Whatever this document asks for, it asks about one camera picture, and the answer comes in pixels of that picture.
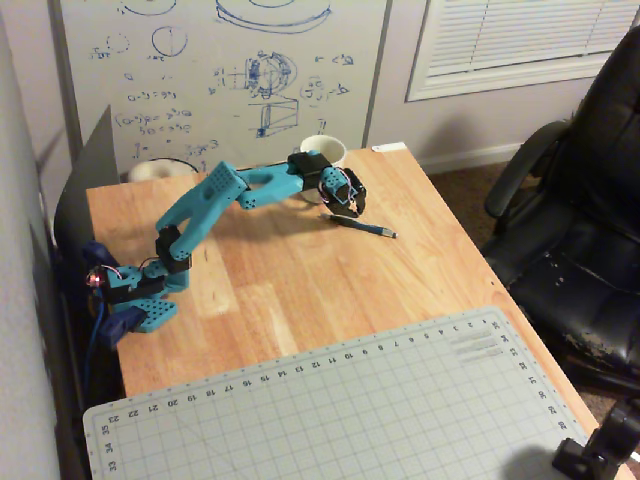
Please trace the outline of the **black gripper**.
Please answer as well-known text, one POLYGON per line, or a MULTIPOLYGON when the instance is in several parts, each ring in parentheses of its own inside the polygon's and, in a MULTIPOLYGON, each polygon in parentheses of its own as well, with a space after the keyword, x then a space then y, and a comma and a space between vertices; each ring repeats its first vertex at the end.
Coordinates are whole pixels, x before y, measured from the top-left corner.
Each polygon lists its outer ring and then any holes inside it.
POLYGON ((325 204, 340 206, 340 215, 345 217, 359 217, 366 208, 367 190, 350 168, 324 168, 319 194, 325 204))

